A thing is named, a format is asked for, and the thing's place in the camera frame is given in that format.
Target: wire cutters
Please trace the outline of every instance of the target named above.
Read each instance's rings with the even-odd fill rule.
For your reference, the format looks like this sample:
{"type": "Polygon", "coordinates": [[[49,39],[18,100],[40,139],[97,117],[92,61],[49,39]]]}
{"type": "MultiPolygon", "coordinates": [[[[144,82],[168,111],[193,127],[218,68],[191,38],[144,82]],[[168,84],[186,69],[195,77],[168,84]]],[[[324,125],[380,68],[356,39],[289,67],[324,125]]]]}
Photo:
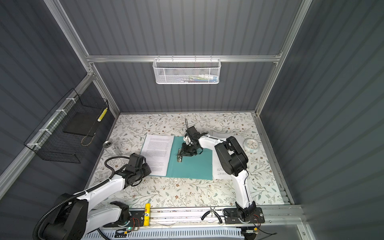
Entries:
{"type": "Polygon", "coordinates": [[[215,214],[215,216],[218,218],[218,223],[220,223],[220,224],[223,223],[223,220],[221,220],[220,215],[215,211],[215,207],[214,207],[214,208],[211,208],[211,207],[210,207],[210,210],[207,211],[206,213],[204,213],[204,215],[201,217],[201,220],[204,220],[204,218],[205,218],[206,216],[208,216],[208,214],[212,214],[212,216],[213,216],[213,214],[215,214]]]}

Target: yellow marker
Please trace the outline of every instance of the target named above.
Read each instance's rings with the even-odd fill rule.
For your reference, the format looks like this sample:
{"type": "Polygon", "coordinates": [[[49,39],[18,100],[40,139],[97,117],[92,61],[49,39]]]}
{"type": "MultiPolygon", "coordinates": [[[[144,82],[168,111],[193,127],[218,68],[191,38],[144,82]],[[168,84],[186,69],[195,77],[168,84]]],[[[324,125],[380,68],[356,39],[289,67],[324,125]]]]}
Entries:
{"type": "Polygon", "coordinates": [[[145,205],[144,211],[144,226],[149,226],[149,212],[151,211],[151,204],[145,205]]]}
{"type": "Polygon", "coordinates": [[[99,116],[99,118],[97,119],[98,122],[101,122],[101,120],[103,119],[103,117],[105,116],[105,114],[107,113],[107,110],[108,108],[105,108],[103,113],[99,116]]]}

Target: table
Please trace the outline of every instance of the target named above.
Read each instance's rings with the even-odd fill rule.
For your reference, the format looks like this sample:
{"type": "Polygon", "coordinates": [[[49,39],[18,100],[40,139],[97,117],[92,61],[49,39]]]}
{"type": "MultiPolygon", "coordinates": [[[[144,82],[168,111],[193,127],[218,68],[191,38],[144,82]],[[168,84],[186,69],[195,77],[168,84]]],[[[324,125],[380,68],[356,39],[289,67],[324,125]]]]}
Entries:
{"type": "MultiPolygon", "coordinates": [[[[284,204],[251,113],[122,114],[116,121],[110,139],[117,143],[124,156],[139,154],[146,134],[183,136],[185,118],[188,119],[188,125],[194,125],[199,132],[230,133],[257,139],[260,142],[259,152],[246,152],[251,196],[257,205],[284,204]]],[[[90,186],[111,174],[104,166],[107,158],[109,155],[104,152],[90,186]]],[[[126,161],[113,159],[109,165],[118,169],[126,161]]],[[[138,186],[127,187],[111,195],[97,207],[112,201],[124,202],[130,208],[143,208],[146,203],[151,203],[151,207],[232,206],[235,205],[235,191],[231,180],[147,176],[138,186]]]]}

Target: clock face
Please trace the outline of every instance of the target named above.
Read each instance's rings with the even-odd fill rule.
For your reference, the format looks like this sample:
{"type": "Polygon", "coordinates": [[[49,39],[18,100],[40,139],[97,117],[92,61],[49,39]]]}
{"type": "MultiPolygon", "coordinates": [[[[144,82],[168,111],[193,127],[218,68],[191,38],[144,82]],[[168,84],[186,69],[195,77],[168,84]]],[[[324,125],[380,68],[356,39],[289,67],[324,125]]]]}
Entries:
{"type": "Polygon", "coordinates": [[[254,139],[249,139],[246,144],[247,144],[247,147],[249,147],[251,149],[257,149],[258,148],[258,143],[254,139]]]}

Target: white sheet of paper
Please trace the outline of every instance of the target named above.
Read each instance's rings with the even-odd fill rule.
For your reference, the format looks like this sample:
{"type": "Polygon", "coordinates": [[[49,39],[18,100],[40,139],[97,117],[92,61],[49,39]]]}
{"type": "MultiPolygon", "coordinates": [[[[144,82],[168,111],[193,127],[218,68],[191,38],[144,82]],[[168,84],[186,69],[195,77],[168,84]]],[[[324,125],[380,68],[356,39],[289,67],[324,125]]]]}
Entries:
{"type": "MultiPolygon", "coordinates": [[[[222,138],[228,138],[230,136],[233,136],[232,134],[227,133],[213,133],[214,137],[222,137],[222,138]]],[[[240,146],[243,147],[243,143],[245,138],[242,136],[234,136],[236,140],[239,142],[240,146]]],[[[231,179],[231,175],[227,174],[223,167],[221,166],[220,160],[217,156],[216,151],[212,151],[212,178],[213,179],[231,179]]]]}
{"type": "Polygon", "coordinates": [[[160,136],[147,134],[140,155],[143,155],[149,167],[150,175],[167,175],[170,151],[174,136],[160,136]]]}

